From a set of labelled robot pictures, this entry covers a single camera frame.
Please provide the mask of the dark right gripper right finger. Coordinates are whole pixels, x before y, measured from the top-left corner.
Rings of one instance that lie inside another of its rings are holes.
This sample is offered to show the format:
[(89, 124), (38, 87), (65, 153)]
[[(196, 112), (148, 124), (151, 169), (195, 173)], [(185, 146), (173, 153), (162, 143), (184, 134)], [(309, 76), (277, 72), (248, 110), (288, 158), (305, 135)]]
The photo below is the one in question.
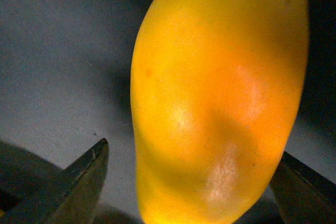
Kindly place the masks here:
[(284, 223), (335, 223), (335, 184), (289, 153), (270, 188)]

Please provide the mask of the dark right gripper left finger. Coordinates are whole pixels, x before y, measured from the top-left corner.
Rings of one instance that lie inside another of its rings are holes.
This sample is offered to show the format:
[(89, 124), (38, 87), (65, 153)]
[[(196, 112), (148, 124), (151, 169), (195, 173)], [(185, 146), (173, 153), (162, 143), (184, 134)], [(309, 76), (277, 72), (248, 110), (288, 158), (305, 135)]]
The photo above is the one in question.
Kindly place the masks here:
[(105, 138), (31, 196), (8, 210), (1, 223), (92, 223), (107, 174)]

